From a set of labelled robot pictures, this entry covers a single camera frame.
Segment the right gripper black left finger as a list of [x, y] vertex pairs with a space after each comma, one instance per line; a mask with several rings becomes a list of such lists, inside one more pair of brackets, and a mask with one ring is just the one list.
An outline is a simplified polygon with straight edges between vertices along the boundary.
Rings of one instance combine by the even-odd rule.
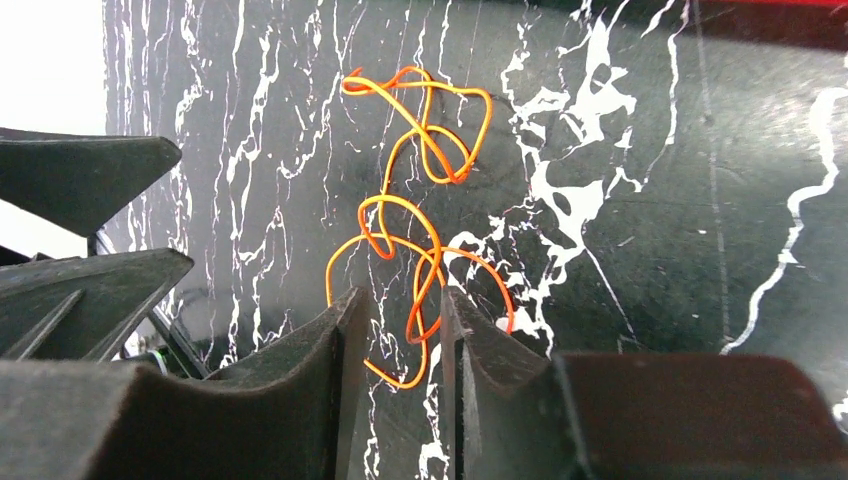
[[5, 479], [343, 479], [369, 295], [203, 380], [141, 362], [3, 361]]

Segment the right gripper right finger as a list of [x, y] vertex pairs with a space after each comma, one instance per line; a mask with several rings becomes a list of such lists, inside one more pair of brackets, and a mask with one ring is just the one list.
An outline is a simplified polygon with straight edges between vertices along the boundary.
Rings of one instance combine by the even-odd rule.
[[847, 442], [789, 361], [709, 353], [544, 357], [441, 294], [453, 479], [843, 479]]

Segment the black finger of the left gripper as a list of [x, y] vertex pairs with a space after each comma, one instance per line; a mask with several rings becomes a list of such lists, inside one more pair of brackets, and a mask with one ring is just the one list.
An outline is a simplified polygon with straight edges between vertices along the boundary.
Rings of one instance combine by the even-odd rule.
[[1, 199], [79, 236], [93, 235], [176, 166], [161, 136], [1, 129]]

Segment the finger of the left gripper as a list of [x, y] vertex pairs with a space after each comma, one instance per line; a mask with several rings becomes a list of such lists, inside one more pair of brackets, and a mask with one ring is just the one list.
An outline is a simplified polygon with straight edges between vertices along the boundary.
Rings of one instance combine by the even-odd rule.
[[109, 360], [193, 265], [161, 248], [4, 266], [1, 357]]

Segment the red plastic bin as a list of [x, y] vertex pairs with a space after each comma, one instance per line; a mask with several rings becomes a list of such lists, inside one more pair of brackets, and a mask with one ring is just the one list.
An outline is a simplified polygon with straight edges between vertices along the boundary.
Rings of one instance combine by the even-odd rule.
[[812, 6], [831, 9], [847, 6], [847, 0], [714, 0], [714, 2], [719, 1], [768, 5]]

